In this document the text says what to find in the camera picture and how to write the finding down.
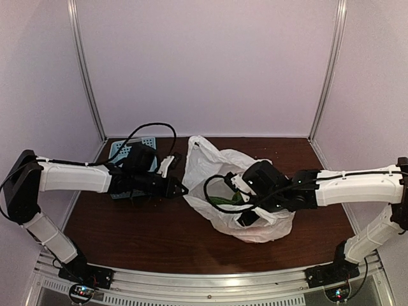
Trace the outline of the white plastic bag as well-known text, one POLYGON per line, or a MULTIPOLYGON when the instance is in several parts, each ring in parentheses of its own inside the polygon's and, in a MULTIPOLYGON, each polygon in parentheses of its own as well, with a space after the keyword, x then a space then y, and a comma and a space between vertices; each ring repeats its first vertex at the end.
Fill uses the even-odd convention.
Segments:
POLYGON ((255 208, 258 219, 248 226, 239 223, 238 214, 225 214, 220 209, 236 211, 247 208, 242 195, 232 191, 223 180, 231 172, 243 174, 257 160, 233 149, 218 149, 202 136, 188 139, 186 167, 182 183, 189 190, 184 196, 190 207, 209 220, 223 234, 248 243, 266 243, 291 233, 294 212, 281 210, 270 213, 255 208))

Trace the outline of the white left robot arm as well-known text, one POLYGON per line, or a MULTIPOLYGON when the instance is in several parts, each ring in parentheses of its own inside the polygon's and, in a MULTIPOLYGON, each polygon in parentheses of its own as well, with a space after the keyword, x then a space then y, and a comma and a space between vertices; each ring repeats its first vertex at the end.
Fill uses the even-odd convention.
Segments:
POLYGON ((89 191, 102 194, 133 194, 135 191, 176 198, 188 193, 181 181, 170 175, 180 160, 174 153, 159 160, 157 151, 144 144, 131 147, 127 156, 100 163, 60 161, 25 150, 1 184, 6 201, 3 214, 40 241, 78 283, 87 282, 92 270, 80 260, 80 251, 42 212, 38 195, 46 191, 89 191))

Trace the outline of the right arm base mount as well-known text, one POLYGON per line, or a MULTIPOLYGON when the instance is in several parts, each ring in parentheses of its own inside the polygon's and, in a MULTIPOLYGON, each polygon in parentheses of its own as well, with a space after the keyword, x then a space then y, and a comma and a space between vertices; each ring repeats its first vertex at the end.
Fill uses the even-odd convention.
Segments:
POLYGON ((332 263, 313 266, 304 271, 309 288, 345 282, 360 275, 358 264, 346 260, 345 244, 345 240, 338 244, 332 263))

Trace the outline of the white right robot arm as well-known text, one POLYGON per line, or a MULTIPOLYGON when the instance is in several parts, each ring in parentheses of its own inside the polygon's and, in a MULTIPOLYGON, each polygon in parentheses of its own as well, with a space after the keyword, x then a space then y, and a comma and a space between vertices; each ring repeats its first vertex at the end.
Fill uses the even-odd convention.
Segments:
POLYGON ((358 171, 300 170, 288 178, 268 161, 259 161, 231 179, 246 203, 267 212, 317 209, 338 203, 383 202, 387 206, 361 233, 339 246, 327 267, 341 281, 351 264, 407 230, 407 158, 385 168, 358 171))

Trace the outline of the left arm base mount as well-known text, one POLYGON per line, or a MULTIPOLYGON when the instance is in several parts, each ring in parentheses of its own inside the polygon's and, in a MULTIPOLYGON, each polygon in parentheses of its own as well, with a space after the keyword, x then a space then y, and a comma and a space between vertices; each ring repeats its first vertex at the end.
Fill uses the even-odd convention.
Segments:
POLYGON ((92 288, 110 289, 113 270, 90 265, 80 249, 76 249, 76 252, 77 255, 68 263, 60 262, 61 268, 58 276, 92 288))

